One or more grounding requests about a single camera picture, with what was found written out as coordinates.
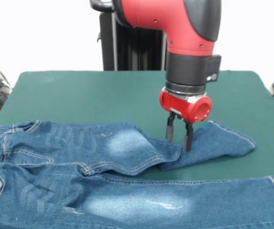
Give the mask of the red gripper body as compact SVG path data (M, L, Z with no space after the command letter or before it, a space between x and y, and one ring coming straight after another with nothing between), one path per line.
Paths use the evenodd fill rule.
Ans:
M165 88L159 94L159 102L163 109L190 123L205 120L212 108L212 100L206 95L180 97Z

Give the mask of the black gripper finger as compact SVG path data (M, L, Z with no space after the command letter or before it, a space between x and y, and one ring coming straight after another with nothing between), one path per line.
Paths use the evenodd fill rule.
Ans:
M193 138L193 125L192 123L186 122L185 123L186 134L184 138L183 149L186 152L191 150L192 138Z
M174 114L170 114L167 120L167 130L166 130L166 139L168 141L173 141L173 136L174 136L174 126L173 126L173 122L175 120L175 115Z

